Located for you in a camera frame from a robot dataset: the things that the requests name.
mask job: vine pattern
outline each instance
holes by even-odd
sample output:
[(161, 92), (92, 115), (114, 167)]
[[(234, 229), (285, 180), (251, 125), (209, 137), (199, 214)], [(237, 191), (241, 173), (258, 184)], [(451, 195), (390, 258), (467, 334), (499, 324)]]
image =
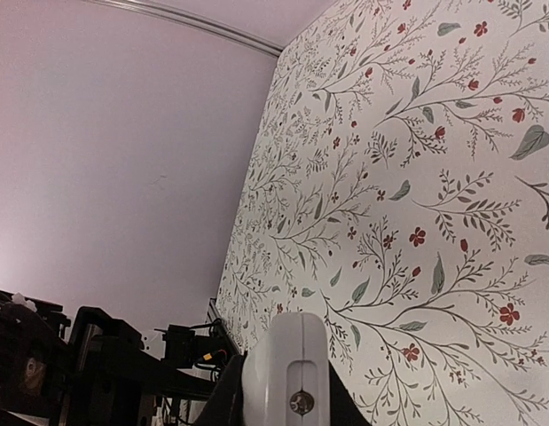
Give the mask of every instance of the vine pattern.
[(549, 286), (546, 41), (549, 0), (345, 0), (300, 34), (219, 288), (236, 343), (315, 312), (373, 424), (492, 422), (463, 402), (485, 383), (506, 419), (544, 424), (549, 333), (530, 295)]

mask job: white wall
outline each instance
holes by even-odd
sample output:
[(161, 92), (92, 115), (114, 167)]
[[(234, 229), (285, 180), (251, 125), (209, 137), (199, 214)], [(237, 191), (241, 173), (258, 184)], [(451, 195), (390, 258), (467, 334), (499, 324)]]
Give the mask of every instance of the white wall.
[(0, 288), (141, 329), (203, 321), (275, 62), (109, 7), (0, 1)]

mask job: cable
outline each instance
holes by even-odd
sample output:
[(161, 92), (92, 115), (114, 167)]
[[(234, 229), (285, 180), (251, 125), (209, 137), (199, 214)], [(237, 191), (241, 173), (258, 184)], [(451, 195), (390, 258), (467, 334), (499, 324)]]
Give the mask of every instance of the cable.
[(191, 327), (189, 327), (189, 329), (190, 330), (198, 330), (200, 328), (212, 328), (213, 326), (216, 326), (219, 322), (221, 322), (221, 319), (217, 318), (209, 324), (200, 324), (198, 326), (191, 326)]

